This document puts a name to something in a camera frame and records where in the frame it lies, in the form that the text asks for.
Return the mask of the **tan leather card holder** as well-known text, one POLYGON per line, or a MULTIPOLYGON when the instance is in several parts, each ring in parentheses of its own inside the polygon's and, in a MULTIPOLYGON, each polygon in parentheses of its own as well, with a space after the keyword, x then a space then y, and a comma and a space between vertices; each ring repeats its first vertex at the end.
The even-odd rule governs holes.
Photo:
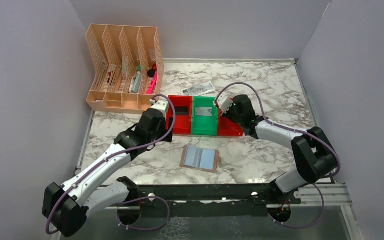
POLYGON ((185 145, 179 166, 182 168, 215 173, 220 163, 221 157, 219 150, 185 145))

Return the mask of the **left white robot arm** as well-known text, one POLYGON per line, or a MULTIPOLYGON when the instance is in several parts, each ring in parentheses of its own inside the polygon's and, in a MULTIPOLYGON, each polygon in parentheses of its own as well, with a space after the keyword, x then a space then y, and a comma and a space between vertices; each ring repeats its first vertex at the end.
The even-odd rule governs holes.
POLYGON ((86 170, 62 184, 51 183, 45 189, 42 206, 42 215, 47 219, 45 232, 71 237, 96 212, 114 204, 129 205, 148 200, 149 196, 140 196, 139 187, 128 177, 121 177, 107 187, 101 185, 156 144, 172 142, 177 113, 173 106, 170 110, 171 117, 166 109, 155 106, 147 109, 139 122, 120 132, 86 170))

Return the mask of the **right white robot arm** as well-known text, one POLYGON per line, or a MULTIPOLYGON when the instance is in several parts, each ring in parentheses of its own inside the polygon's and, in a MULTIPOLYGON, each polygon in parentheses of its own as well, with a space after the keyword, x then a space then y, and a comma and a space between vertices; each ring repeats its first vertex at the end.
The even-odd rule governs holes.
POLYGON ((244 94, 232 99, 221 95, 216 104, 222 116, 240 125, 246 136, 292 150, 295 169, 273 180, 269 184, 269 195, 284 196, 301 186, 316 183, 339 168, 338 155, 321 128, 303 130, 272 122, 257 115, 250 98, 244 94))

